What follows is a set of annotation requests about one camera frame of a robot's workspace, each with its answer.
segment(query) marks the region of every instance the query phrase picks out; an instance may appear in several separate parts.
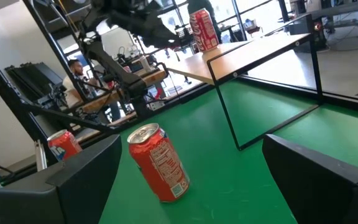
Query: black metal frame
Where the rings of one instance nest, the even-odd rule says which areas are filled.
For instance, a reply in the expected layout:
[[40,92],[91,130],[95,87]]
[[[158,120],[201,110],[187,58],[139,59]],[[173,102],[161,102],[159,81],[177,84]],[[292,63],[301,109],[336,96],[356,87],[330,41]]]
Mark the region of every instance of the black metal frame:
[[[291,21],[289,23],[292,23],[292,22],[296,22],[300,19],[303,19],[305,18],[306,19],[306,25],[308,26],[308,31],[309,32],[313,32],[313,26],[314,26],[314,22],[311,18],[311,15],[308,14],[308,15],[305,15],[305,17],[300,17],[298,19],[295,19],[294,21]],[[281,30],[283,29],[283,27],[287,26],[289,23],[286,23],[284,24],[282,27],[274,30],[273,32],[270,32],[269,34],[267,35],[270,35],[270,34],[273,34],[274,32],[278,31],[278,30]],[[221,93],[221,90],[219,88],[219,85],[220,84],[223,84],[224,82],[228,81],[228,79],[233,79],[233,78],[237,78],[238,74],[244,74],[244,73],[247,73],[249,70],[252,70],[253,68],[255,67],[258,67],[259,65],[262,65],[263,63],[269,61],[270,59],[273,59],[275,58],[276,56],[279,56],[280,54],[284,53],[284,52],[287,52],[291,49],[294,49],[295,47],[301,45],[301,44],[304,44],[305,42],[309,42],[310,43],[310,50],[311,50],[311,58],[312,58],[312,62],[313,62],[313,70],[314,70],[314,77],[315,77],[315,82],[316,82],[316,91],[318,93],[318,98],[319,98],[319,101],[318,101],[318,104],[317,105],[313,105],[311,107],[309,107],[308,109],[302,111],[301,113],[291,117],[290,119],[282,122],[281,124],[269,129],[268,131],[260,134],[259,136],[257,136],[256,138],[253,138],[252,140],[246,142],[245,144],[243,145],[240,145],[238,140],[237,140],[237,136],[236,136],[236,132],[233,128],[233,125],[232,125],[232,122],[231,122],[231,119],[230,119],[230,115],[229,115],[229,112],[227,111],[227,108],[226,108],[226,104],[224,102],[224,99],[223,99],[223,96],[222,96],[222,93]],[[318,60],[317,60],[317,53],[316,53],[316,47],[314,46],[314,36],[313,34],[308,34],[307,36],[305,36],[304,38],[300,39],[299,41],[297,42],[294,42],[276,52],[272,52],[271,54],[267,55],[266,57],[264,58],[261,58],[259,60],[256,60],[248,65],[246,65],[245,67],[242,67],[238,70],[236,70],[235,72],[233,72],[231,75],[228,75],[227,78],[224,78],[224,79],[220,79],[220,80],[217,80],[216,77],[215,77],[215,74],[214,74],[214,71],[213,71],[213,68],[212,68],[212,65],[211,63],[213,61],[215,61],[216,59],[218,58],[221,58],[222,56],[225,56],[249,43],[251,43],[252,41],[250,42],[246,42],[244,44],[241,44],[227,52],[224,52],[223,54],[220,54],[220,55],[217,55],[211,59],[209,59],[206,63],[207,63],[207,66],[208,66],[208,70],[211,74],[211,77],[212,77],[212,80],[213,80],[213,83],[214,83],[214,87],[216,89],[216,92],[219,96],[219,100],[221,102],[221,105],[222,105],[222,108],[223,108],[223,111],[224,111],[224,115],[226,117],[226,120],[227,120],[227,123],[229,125],[229,128],[230,128],[230,132],[232,134],[232,137],[233,137],[233,140],[234,140],[234,144],[236,145],[237,149],[238,150],[244,150],[245,148],[253,145],[254,143],[256,143],[257,141],[261,140],[266,134],[272,134],[274,133],[275,131],[285,127],[286,125],[296,121],[297,119],[301,118],[302,116],[312,112],[313,110],[315,110],[316,108],[318,108],[320,106],[320,104],[323,103],[323,89],[321,87],[321,78],[320,78],[320,72],[319,72],[319,66],[318,66]]]

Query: coca-cola can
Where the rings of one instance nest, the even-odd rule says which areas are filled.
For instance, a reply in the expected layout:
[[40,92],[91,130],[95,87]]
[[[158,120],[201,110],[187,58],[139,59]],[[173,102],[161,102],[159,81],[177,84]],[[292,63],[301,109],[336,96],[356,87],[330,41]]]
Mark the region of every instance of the coca-cola can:
[[166,132],[148,124],[128,137],[129,154],[161,202],[174,202],[188,190],[190,180]]
[[49,149],[58,161],[66,160],[82,151],[74,135],[67,130],[61,130],[47,140]]
[[207,52],[219,45],[211,16],[206,9],[201,9],[190,15],[190,26],[200,52]]

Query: green mat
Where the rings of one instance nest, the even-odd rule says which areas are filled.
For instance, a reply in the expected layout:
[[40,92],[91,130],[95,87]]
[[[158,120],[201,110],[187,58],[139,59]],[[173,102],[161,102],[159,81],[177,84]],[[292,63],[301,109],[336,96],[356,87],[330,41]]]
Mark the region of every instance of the green mat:
[[[313,104],[237,82],[222,91],[240,143]],[[358,165],[358,114],[346,113],[323,107],[277,134]],[[147,123],[166,130],[191,187],[175,203],[158,201],[127,151],[126,138],[139,126],[133,127],[122,133],[119,172],[100,224],[296,223],[267,169],[262,143],[237,151],[215,91]]]

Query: man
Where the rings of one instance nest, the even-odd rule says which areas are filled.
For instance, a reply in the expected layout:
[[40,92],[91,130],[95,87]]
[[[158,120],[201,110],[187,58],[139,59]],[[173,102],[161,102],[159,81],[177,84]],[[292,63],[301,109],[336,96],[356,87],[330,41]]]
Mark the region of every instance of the man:
[[[79,60],[77,60],[77,59],[69,60],[68,66],[69,66],[71,72],[74,74],[75,78],[82,80],[84,82],[88,82],[91,85],[99,86],[97,79],[91,78],[88,80],[88,77],[86,75],[84,75],[83,66]],[[70,77],[67,76],[63,80],[63,86],[67,89],[65,93],[66,93],[67,105],[69,108],[72,108],[76,104],[82,102],[81,96],[77,92],[77,90],[74,88],[74,85],[70,80]],[[119,112],[117,102],[111,103],[109,105],[109,107],[111,108],[112,120],[115,121],[117,119],[120,119],[121,115]],[[105,117],[106,117],[106,115],[104,114],[104,111],[103,111],[102,118],[105,118]],[[101,119],[101,120],[104,123],[109,123],[109,121],[107,121],[106,119]]]
[[195,13],[196,11],[199,11],[200,9],[206,9],[209,12],[209,15],[211,16],[212,19],[212,23],[214,25],[215,28],[215,32],[216,35],[218,37],[219,43],[222,43],[222,33],[219,30],[218,27],[218,23],[216,22],[215,19],[215,12],[214,12],[214,8],[212,7],[211,3],[209,0],[188,0],[187,1],[189,3],[187,10],[189,12],[189,15]]

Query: nutrition facts label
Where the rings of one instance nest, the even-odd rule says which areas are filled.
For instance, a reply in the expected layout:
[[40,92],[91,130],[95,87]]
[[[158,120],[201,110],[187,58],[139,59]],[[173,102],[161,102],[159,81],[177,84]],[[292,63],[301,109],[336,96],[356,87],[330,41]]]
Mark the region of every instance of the nutrition facts label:
[[179,157],[171,145],[162,141],[155,149],[151,150],[150,156],[161,178],[170,186],[173,194],[176,197],[182,194],[187,189],[188,181],[181,168]]

